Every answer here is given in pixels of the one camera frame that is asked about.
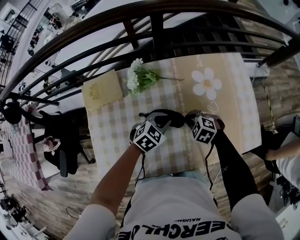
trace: red and white checkered tablecloth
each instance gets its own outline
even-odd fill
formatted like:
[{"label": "red and white checkered tablecloth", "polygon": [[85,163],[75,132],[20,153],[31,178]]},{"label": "red and white checkered tablecloth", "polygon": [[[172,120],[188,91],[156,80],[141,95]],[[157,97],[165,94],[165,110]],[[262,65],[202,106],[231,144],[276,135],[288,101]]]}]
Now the red and white checkered tablecloth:
[{"label": "red and white checkered tablecloth", "polygon": [[2,123],[1,128],[4,155],[13,157],[16,163],[16,167],[9,169],[8,174],[31,187],[51,190],[38,160],[30,122],[22,116],[15,129],[7,121]]}]

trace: folded yellow napkin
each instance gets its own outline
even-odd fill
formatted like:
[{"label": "folded yellow napkin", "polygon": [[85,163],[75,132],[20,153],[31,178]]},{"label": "folded yellow napkin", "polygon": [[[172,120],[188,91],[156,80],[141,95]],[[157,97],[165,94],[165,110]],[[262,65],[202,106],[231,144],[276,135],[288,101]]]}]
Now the folded yellow napkin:
[{"label": "folded yellow napkin", "polygon": [[82,95],[87,112],[92,112],[123,98],[119,79],[114,70],[85,82],[82,86]]}]

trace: white daisy print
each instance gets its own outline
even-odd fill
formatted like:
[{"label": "white daisy print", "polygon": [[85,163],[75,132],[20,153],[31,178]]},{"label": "white daisy print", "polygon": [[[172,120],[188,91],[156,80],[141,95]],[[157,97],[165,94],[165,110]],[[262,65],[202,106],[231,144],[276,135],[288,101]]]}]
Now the white daisy print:
[{"label": "white daisy print", "polygon": [[198,70],[193,71],[192,78],[198,82],[198,84],[193,87],[193,92],[196,95],[201,96],[206,92],[206,97],[209,100],[216,99],[216,89],[222,88],[222,82],[214,78],[214,71],[210,67],[205,68],[204,75]]}]

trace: shirt sleeve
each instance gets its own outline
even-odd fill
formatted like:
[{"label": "shirt sleeve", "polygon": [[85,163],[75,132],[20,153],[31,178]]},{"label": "shirt sleeve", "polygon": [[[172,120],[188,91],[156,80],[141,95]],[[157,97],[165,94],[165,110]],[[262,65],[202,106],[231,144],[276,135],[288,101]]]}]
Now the shirt sleeve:
[{"label": "shirt sleeve", "polygon": [[114,237],[116,218],[106,207],[87,206],[65,240],[105,240]]},{"label": "shirt sleeve", "polygon": [[232,225],[244,240],[284,239],[275,214],[259,194],[246,196],[234,206]]}]

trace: bare forearm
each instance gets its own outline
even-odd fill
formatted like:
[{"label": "bare forearm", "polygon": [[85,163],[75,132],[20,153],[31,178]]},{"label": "bare forearm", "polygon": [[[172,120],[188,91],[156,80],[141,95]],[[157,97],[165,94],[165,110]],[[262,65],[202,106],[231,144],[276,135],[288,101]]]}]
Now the bare forearm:
[{"label": "bare forearm", "polygon": [[269,150],[266,154],[266,160],[275,160],[281,158],[293,157],[300,154],[300,140],[289,142],[277,150]]},{"label": "bare forearm", "polygon": [[100,181],[90,203],[105,206],[116,215],[141,153],[137,146],[131,145]]}]

